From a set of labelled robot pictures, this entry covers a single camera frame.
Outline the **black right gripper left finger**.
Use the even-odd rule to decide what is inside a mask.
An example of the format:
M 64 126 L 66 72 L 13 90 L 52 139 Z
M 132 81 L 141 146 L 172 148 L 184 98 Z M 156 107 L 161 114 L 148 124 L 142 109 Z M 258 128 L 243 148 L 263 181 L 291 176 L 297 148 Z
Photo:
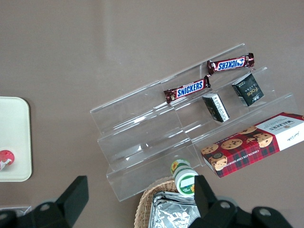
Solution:
M 19 228 L 71 228 L 89 199 L 86 176 L 78 176 L 54 202 L 44 202 L 18 218 Z

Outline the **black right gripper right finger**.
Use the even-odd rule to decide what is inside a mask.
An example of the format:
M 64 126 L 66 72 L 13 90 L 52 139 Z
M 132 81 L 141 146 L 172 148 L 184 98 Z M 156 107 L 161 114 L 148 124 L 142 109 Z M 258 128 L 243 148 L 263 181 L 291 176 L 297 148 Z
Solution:
M 203 175 L 195 176 L 195 203 L 200 217 L 191 228 L 250 228 L 251 214 L 231 201 L 218 199 Z

